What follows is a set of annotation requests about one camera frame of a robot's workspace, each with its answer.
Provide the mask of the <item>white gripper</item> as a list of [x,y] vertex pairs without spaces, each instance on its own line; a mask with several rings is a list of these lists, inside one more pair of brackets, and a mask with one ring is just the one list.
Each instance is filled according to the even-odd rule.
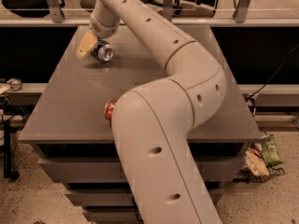
[[100,0],[96,0],[89,22],[91,31],[86,32],[82,37],[76,51],[77,58],[80,60],[88,58],[90,53],[97,47],[98,37],[108,38],[113,36],[119,28],[120,20]]

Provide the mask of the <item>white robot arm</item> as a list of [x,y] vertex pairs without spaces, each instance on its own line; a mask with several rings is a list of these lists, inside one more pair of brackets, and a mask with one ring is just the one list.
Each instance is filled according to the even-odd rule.
[[127,91],[112,111],[115,146],[144,224],[222,224],[187,134],[210,119],[227,91],[220,63],[140,0],[96,0],[77,56],[123,21],[165,71]]

